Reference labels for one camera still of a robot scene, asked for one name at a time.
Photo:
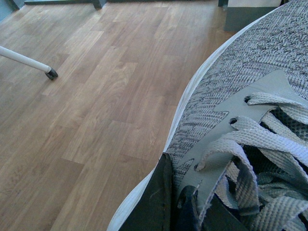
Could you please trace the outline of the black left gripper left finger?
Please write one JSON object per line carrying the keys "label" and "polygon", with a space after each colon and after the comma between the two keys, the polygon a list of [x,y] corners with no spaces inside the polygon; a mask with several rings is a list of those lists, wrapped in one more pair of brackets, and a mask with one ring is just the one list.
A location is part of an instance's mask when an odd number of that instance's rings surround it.
{"label": "black left gripper left finger", "polygon": [[168,231],[171,220],[172,163],[163,153],[123,231]]}

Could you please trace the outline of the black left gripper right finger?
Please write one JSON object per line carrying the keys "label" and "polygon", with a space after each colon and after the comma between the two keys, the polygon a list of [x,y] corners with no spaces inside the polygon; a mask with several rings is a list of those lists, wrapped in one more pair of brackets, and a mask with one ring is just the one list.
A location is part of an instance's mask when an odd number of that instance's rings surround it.
{"label": "black left gripper right finger", "polygon": [[242,224],[214,195],[210,208],[202,224],[202,231],[247,231],[248,229]]}

